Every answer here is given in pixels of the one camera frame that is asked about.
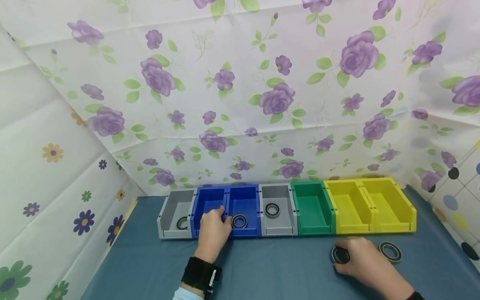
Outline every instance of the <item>sleeve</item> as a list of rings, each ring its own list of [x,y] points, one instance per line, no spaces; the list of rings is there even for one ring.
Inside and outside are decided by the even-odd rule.
[[[202,297],[187,291],[184,288],[179,288],[173,295],[172,300],[204,300]]]

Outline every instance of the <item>purple rose print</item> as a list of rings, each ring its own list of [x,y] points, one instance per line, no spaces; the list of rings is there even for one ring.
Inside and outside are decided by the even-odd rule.
[[[395,6],[395,0],[382,0],[377,4],[377,10],[373,13],[373,19],[383,19]]]
[[[450,152],[442,151],[442,158],[444,159],[444,164],[449,168],[453,168],[454,164],[456,164],[455,156],[453,156]]]
[[[156,183],[160,183],[163,186],[167,186],[175,183],[175,178],[173,177],[172,172],[162,168],[156,171],[155,176],[153,176],[153,180]]]
[[[456,95],[452,101],[468,107],[480,106],[480,75],[462,79],[452,89]]]
[[[173,124],[177,125],[182,125],[185,124],[185,120],[183,119],[185,117],[185,114],[182,114],[179,112],[177,109],[173,111],[173,114],[170,114],[169,118],[172,121]]]
[[[380,140],[384,133],[389,129],[390,120],[385,119],[385,115],[379,113],[365,122],[365,127],[363,127],[363,137],[366,140]]]
[[[151,50],[158,49],[163,41],[162,34],[156,29],[149,30],[145,37],[147,38],[147,47]]]
[[[345,105],[343,106],[344,109],[348,111],[354,111],[360,108],[360,102],[363,101],[363,97],[360,94],[353,95],[352,98],[348,98],[345,100]]]
[[[277,57],[275,59],[275,65],[278,68],[278,71],[283,75],[286,76],[290,74],[290,68],[292,67],[292,63],[290,62],[290,59],[285,55],[280,55],[279,57]]]
[[[285,156],[293,156],[293,149],[290,148],[283,148],[280,152]]]
[[[250,127],[247,130],[245,130],[245,135],[247,135],[247,136],[257,136],[258,132],[254,127]]]
[[[388,149],[386,152],[383,152],[380,156],[380,161],[392,160],[395,158],[395,150]]]
[[[368,168],[368,170],[370,170],[370,171],[378,171],[378,167],[379,167],[379,166],[380,166],[379,164],[371,164],[371,165],[369,165],[367,168]]]
[[[392,102],[393,98],[395,97],[396,91],[391,91],[388,93],[384,99],[382,100],[382,104],[380,104],[380,107],[384,108],[385,106],[389,105],[390,102]]]
[[[146,160],[144,160],[144,164],[149,166],[158,166],[156,159],[153,158],[147,158]]]
[[[332,0],[301,0],[303,8],[310,8],[311,12],[322,12],[325,6],[332,4]]]
[[[173,149],[170,152],[170,155],[173,156],[173,159],[175,160],[184,160],[185,153],[179,149]]]
[[[209,110],[208,112],[204,113],[204,116],[202,117],[204,119],[204,124],[205,125],[210,125],[213,123],[213,120],[215,120],[216,113],[214,111]]]
[[[96,99],[100,101],[105,99],[105,97],[103,97],[102,95],[102,90],[96,87],[95,85],[84,84],[80,87],[80,89],[82,90],[82,92],[89,95],[90,98],[92,99]]]
[[[125,119],[122,116],[122,112],[103,106],[96,111],[96,116],[88,119],[87,125],[100,136],[115,135],[125,129]]]
[[[154,58],[147,58],[140,62],[142,75],[149,87],[165,97],[170,96],[170,90],[177,86],[172,74],[162,69],[162,65]]]
[[[419,120],[425,120],[428,118],[428,112],[424,109],[419,108],[412,111],[412,117]]]
[[[432,171],[425,171],[421,176],[421,188],[429,191],[437,182],[440,180],[441,176]]]
[[[237,164],[235,164],[235,166],[237,167],[238,171],[250,170],[250,164],[243,160],[239,161]]]
[[[303,171],[303,162],[292,159],[286,165],[280,168],[280,175],[285,178],[298,176]]]
[[[68,22],[68,27],[72,29],[72,37],[79,43],[89,45],[98,45],[104,38],[103,34],[87,24],[87,22],[78,20],[77,22]]]
[[[200,134],[200,142],[205,149],[212,152],[225,152],[225,148],[230,146],[228,140],[222,136],[218,136],[215,132],[207,130]]]
[[[425,45],[420,45],[413,51],[414,58],[412,63],[426,64],[433,60],[433,57],[442,53],[442,45],[437,41],[428,41]]]
[[[373,33],[370,30],[347,40],[340,61],[340,68],[346,75],[359,78],[366,70],[374,67],[378,60],[378,49],[373,45],[373,41]]]
[[[193,0],[193,2],[195,3],[195,5],[199,8],[199,9],[202,9],[204,8],[205,6],[207,6],[207,4],[212,4],[213,2],[215,2],[216,0]]]
[[[317,150],[318,151],[326,151],[330,149],[330,146],[333,145],[333,140],[326,138],[317,143]]]
[[[241,174],[240,173],[231,173],[230,177],[232,177],[235,180],[240,180],[241,179]]]
[[[233,88],[233,80],[235,79],[235,75],[233,72],[227,69],[221,69],[217,74],[215,74],[215,78],[213,79],[217,83],[217,87],[220,91],[229,90]]]
[[[295,91],[286,83],[275,85],[273,91],[263,93],[258,100],[258,105],[264,108],[265,115],[278,115],[287,111],[293,102]]]

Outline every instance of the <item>blue table surface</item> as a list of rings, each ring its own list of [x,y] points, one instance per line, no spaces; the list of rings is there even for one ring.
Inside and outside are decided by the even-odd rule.
[[[428,300],[480,299],[480,275],[425,202],[414,234],[365,236],[400,247],[397,270]],[[171,299],[196,240],[160,240],[156,218],[164,197],[139,198],[82,299]],[[381,299],[357,280],[337,274],[329,253],[339,236],[229,240],[217,264],[223,275],[213,299]]]

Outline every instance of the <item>floral wall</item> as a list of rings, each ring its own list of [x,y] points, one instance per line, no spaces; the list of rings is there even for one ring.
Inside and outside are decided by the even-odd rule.
[[[0,299],[80,299],[139,195],[0,26]]]
[[[360,176],[428,194],[480,136],[479,14],[475,0],[6,0],[0,19],[149,195]]]

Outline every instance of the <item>hand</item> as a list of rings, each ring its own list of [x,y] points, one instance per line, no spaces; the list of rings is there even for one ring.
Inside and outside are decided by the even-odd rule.
[[[338,240],[336,246],[348,250],[350,261],[334,264],[337,272],[350,275],[361,283],[376,289],[387,300],[405,300],[414,289],[392,264],[365,238],[348,237]]]
[[[207,214],[203,214],[200,220],[198,248],[194,256],[211,264],[215,262],[232,231],[231,216],[222,222],[224,211],[225,208],[222,205],[219,209],[212,209]]]

